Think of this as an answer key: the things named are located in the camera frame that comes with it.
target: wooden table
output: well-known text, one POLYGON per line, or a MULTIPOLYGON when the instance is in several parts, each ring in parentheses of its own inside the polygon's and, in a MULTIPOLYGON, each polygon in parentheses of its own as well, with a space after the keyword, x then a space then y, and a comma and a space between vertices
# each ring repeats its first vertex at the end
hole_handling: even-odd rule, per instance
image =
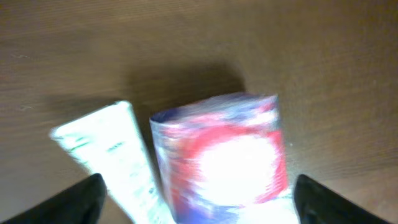
MULTIPOLYGON (((131 100, 147 117, 221 93, 279 94, 306 173, 398 222, 396 1, 3 1, 0 220, 87 174, 50 128, 131 100)), ((101 223, 129 223, 108 200, 101 223)))

